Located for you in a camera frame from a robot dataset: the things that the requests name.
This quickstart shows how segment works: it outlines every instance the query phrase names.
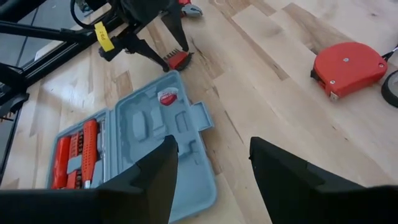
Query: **yellow label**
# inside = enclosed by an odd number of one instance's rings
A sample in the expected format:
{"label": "yellow label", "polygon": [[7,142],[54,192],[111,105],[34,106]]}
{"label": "yellow label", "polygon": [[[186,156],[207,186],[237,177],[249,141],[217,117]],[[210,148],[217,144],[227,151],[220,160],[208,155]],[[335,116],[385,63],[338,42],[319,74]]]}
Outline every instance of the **yellow label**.
{"label": "yellow label", "polygon": [[95,34],[97,35],[97,39],[99,44],[101,44],[102,48],[105,52],[114,49],[114,45],[112,44],[111,40],[109,39],[108,33],[105,29],[105,26],[102,22],[99,22],[94,25],[95,27]]}

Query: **open tool case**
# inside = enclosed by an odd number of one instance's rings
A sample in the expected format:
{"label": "open tool case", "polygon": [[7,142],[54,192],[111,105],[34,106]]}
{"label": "open tool case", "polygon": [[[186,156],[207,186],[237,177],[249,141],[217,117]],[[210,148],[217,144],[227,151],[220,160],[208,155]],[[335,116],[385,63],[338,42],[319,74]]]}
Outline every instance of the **open tool case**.
{"label": "open tool case", "polygon": [[[97,121],[98,135],[90,188],[98,187],[133,166],[171,134],[178,143],[178,171],[169,222],[194,215],[214,204],[214,173],[200,136],[200,131],[213,127],[213,121],[202,102],[190,104],[178,72],[165,74],[121,99],[113,110],[102,110],[58,134],[53,144],[47,188],[53,186],[60,140],[82,133],[85,123],[92,119]],[[82,140],[77,143],[72,140],[72,144],[81,146]],[[81,172],[81,163],[81,156],[69,158],[68,175]]]}

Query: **tape measure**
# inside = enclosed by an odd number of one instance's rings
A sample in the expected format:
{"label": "tape measure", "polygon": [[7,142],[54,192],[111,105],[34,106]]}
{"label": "tape measure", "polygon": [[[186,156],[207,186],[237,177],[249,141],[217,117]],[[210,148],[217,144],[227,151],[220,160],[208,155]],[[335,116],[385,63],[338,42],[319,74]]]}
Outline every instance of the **tape measure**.
{"label": "tape measure", "polygon": [[381,95],[390,105],[398,108],[398,70],[387,77],[381,87]]}
{"label": "tape measure", "polygon": [[331,46],[321,51],[311,72],[331,100],[349,95],[380,80],[387,62],[375,50],[357,42]]}

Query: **red tool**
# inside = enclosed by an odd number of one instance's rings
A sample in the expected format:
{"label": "red tool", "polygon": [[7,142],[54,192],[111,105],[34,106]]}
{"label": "red tool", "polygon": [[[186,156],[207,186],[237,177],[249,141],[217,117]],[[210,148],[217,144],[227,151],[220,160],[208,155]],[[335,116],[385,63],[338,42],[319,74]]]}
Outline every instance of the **red tool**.
{"label": "red tool", "polygon": [[97,134],[98,127],[95,119],[83,125],[83,157],[81,162],[82,178],[85,189],[90,188],[93,180],[95,162],[97,161]]}
{"label": "red tool", "polygon": [[311,77],[331,100],[372,85],[387,72],[387,62],[375,50],[357,42],[331,46],[315,59]]}
{"label": "red tool", "polygon": [[[78,156],[83,151],[83,135],[76,133],[70,141],[69,159]],[[75,170],[68,175],[67,189],[79,189],[81,187],[81,171]]]}
{"label": "red tool", "polygon": [[192,53],[182,52],[175,49],[163,59],[168,63],[171,69],[182,71],[190,63],[192,59]]}
{"label": "red tool", "polygon": [[62,137],[58,141],[55,153],[55,164],[53,168],[52,189],[61,189],[67,186],[67,169],[69,158],[70,137]]}
{"label": "red tool", "polygon": [[203,15],[202,10],[191,3],[191,0],[178,0],[178,3],[182,6],[181,17],[200,17]]}

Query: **red tape measure label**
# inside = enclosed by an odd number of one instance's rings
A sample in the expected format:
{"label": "red tape measure label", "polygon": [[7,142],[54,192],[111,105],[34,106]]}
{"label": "red tape measure label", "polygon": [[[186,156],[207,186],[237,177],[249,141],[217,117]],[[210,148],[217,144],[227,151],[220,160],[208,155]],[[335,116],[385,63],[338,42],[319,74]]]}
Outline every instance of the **red tape measure label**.
{"label": "red tape measure label", "polygon": [[161,104],[169,106],[177,99],[177,93],[177,88],[168,87],[157,93],[157,99]]}

